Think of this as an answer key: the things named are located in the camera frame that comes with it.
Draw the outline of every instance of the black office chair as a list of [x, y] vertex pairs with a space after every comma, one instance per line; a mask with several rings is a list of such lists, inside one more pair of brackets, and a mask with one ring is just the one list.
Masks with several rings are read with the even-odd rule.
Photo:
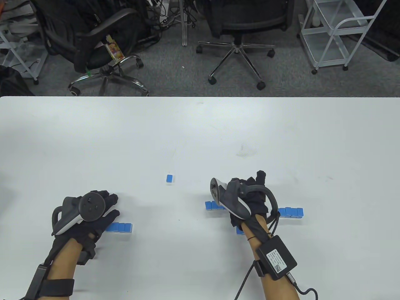
[[[74, 86], [75, 83], [95, 78], [102, 78], [99, 96], [105, 94], [109, 79], [133, 83], [140, 89], [142, 96], [149, 95], [142, 82], [126, 76], [121, 68], [124, 62], [132, 58], [136, 59], [138, 68], [143, 67], [140, 57], [130, 54], [136, 45], [137, 29], [141, 22], [136, 10], [123, 8], [90, 30], [77, 8], [64, 0], [31, 0], [31, 2], [49, 54], [60, 54], [74, 64], [76, 72], [86, 73], [85, 76], [69, 84], [68, 90], [72, 95], [80, 94], [80, 90]], [[112, 58], [106, 47], [98, 47], [108, 34], [117, 42], [126, 56], [121, 62], [113, 65], [109, 65]], [[100, 68], [98, 72], [90, 73], [90, 70], [98, 68]]]
[[245, 48], [270, 49], [269, 57], [274, 57], [273, 45], [243, 44], [243, 35], [254, 32], [280, 28], [287, 30], [292, 24], [294, 0], [196, 0], [201, 2], [212, 36], [219, 38], [222, 34], [234, 37], [233, 43], [201, 42], [196, 53], [203, 52], [203, 46], [228, 47], [225, 55], [217, 67], [210, 73], [208, 82], [216, 84], [215, 72], [232, 54], [240, 53], [258, 78], [257, 88], [265, 88], [265, 82], [248, 58]]

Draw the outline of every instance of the gray carpet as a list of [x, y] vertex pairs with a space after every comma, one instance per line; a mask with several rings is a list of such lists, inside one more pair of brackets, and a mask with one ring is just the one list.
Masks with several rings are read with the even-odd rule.
[[[137, 53], [144, 68], [136, 69], [132, 62], [125, 68], [127, 75], [141, 80], [149, 89], [150, 96], [355, 96], [355, 97], [399, 97], [400, 63], [387, 62], [371, 50], [360, 46], [349, 64], [347, 72], [341, 66], [321, 68], [312, 75], [306, 53], [300, 40], [297, 15], [304, 12], [304, 5], [297, 4], [295, 21], [286, 31], [273, 30], [246, 36], [246, 42], [276, 45], [276, 55], [269, 58], [264, 51], [248, 52], [258, 72], [264, 78], [266, 88], [256, 89], [256, 77], [240, 55], [229, 58], [216, 73], [217, 84], [210, 85], [208, 74], [221, 61], [227, 50], [204, 48], [203, 54], [196, 54], [198, 40], [213, 41], [205, 20], [200, 19], [195, 28], [188, 27], [188, 46], [181, 46], [180, 25], [164, 32], [161, 41], [151, 48]], [[354, 42], [348, 38], [345, 44]], [[29, 80], [32, 92], [39, 96], [67, 96], [67, 85], [79, 77], [73, 65], [61, 56], [48, 57], [40, 74], [40, 84], [34, 86]], [[82, 96], [97, 96], [100, 79], [76, 85]], [[107, 96], [140, 96], [130, 86], [110, 83]]]

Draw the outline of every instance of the chrome chair base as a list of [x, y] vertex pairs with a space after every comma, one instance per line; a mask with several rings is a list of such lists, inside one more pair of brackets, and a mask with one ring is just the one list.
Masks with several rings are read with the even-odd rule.
[[224, 56], [222, 61], [215, 67], [215, 69], [208, 76], [208, 82], [211, 85], [214, 85], [214, 84], [217, 83], [217, 80], [215, 79], [214, 74], [220, 68], [220, 66], [222, 66], [224, 61], [226, 61], [228, 59], [228, 57], [230, 57], [232, 55], [232, 53], [237, 53], [237, 54], [240, 53], [242, 55], [242, 57], [246, 60], [247, 64], [250, 66], [250, 68], [253, 70], [255, 75], [257, 76], [257, 79], [258, 79], [257, 88], [259, 90], [263, 90], [265, 88], [265, 82], [263, 81], [263, 79], [261, 78], [260, 74], [258, 73], [256, 68], [254, 67], [254, 65], [250, 61], [250, 59], [247, 56], [247, 54], [244, 51], [244, 49], [245, 48], [269, 49], [267, 55], [272, 58], [275, 55], [275, 50], [274, 50], [275, 46], [274, 45], [263, 45], [263, 44], [239, 44], [238, 45], [238, 44], [235, 44], [235, 43], [211, 43], [211, 42], [201, 42], [201, 41], [199, 41], [198, 44], [199, 45], [196, 48], [196, 53], [202, 53], [203, 52], [203, 46], [216, 46], [216, 47], [230, 48], [230, 50]]
[[129, 84], [133, 84], [134, 87], [139, 88], [140, 91], [142, 92], [142, 96], [147, 97], [149, 96], [149, 91], [146, 88], [146, 86], [140, 82], [138, 79], [126, 76], [124, 74], [124, 71], [121, 68], [121, 65], [126, 62], [127, 60], [130, 60], [131, 58], [136, 59], [136, 65], [139, 69], [143, 68], [143, 63], [142, 60], [140, 59], [139, 56], [137, 55], [130, 55], [121, 60], [119, 63], [111, 66], [111, 65], [106, 65], [104, 67], [101, 67], [99, 72], [94, 73], [94, 74], [87, 74], [85, 76], [82, 76], [78, 78], [77, 80], [71, 82], [68, 85], [68, 90], [71, 92], [73, 96], [79, 96], [80, 95], [80, 90], [74, 86], [75, 83], [87, 80], [87, 79], [95, 79], [95, 78], [101, 78], [102, 79], [102, 85], [100, 87], [99, 91], [99, 96], [104, 96], [107, 90], [107, 85], [109, 80], [118, 80], [120, 82], [125, 82]]

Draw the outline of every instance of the black box module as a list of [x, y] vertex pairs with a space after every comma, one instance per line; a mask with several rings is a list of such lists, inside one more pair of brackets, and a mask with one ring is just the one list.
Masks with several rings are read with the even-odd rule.
[[256, 253], [273, 280], [282, 278], [297, 266], [297, 262], [279, 236], [273, 236], [262, 244]]

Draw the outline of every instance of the black glove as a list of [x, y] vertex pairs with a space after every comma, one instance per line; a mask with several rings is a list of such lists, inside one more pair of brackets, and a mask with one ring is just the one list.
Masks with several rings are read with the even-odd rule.
[[[265, 176], [266, 174], [264, 171], [258, 171], [256, 180], [254, 180], [253, 177], [250, 177], [248, 180], [238, 179], [238, 178], [233, 178], [232, 180], [239, 180], [240, 182], [242, 182], [247, 186], [253, 186], [256, 184], [265, 186]], [[267, 217], [268, 207], [265, 206], [265, 194], [261, 192], [251, 192], [248, 193], [244, 198], [240, 197], [240, 199], [242, 199], [248, 205], [248, 207], [251, 210], [252, 216], [259, 214], [264, 218]], [[243, 222], [242, 219], [239, 219], [233, 214], [230, 214], [230, 223], [232, 224], [233, 227], [238, 226], [239, 229], [242, 230], [242, 227], [240, 226], [242, 222]]]
[[[109, 194], [107, 191], [90, 191], [99, 194], [104, 198], [106, 203], [106, 208], [104, 209], [104, 213], [108, 212], [108, 210], [115, 204], [117, 204], [118, 196], [116, 194]], [[75, 224], [66, 232], [61, 234], [61, 236], [67, 236], [69, 238], [74, 238], [75, 240], [80, 242], [81, 238], [86, 238], [90, 233], [95, 236], [94, 241], [101, 237], [102, 233], [106, 230], [108, 226], [112, 222], [114, 222], [115, 218], [120, 215], [120, 212], [116, 209], [112, 210], [106, 216], [98, 218], [96, 221], [93, 222], [86, 222], [82, 221], [80, 224]]]
[[[98, 193], [100, 196], [104, 198], [104, 202], [106, 207], [104, 209], [104, 214], [108, 212], [108, 210], [117, 203], [118, 196], [116, 194], [109, 194], [107, 191], [91, 191]], [[108, 226], [112, 222], [114, 222], [115, 218], [120, 215], [118, 210], [112, 210], [106, 216], [101, 216], [96, 221], [86, 222], [82, 221], [80, 224], [75, 224], [70, 229], [68, 229], [63, 234], [59, 234], [55, 236], [53, 247], [49, 252], [44, 264], [50, 265], [50, 263], [54, 260], [56, 255], [61, 251], [62, 247], [69, 241], [69, 239], [75, 239], [79, 244], [83, 246], [82, 252], [86, 252], [86, 256], [82, 256], [79, 258], [78, 264], [84, 265], [86, 261], [90, 258], [93, 258], [95, 255], [94, 248], [96, 247], [96, 242], [101, 237], [102, 233], [106, 230]]]

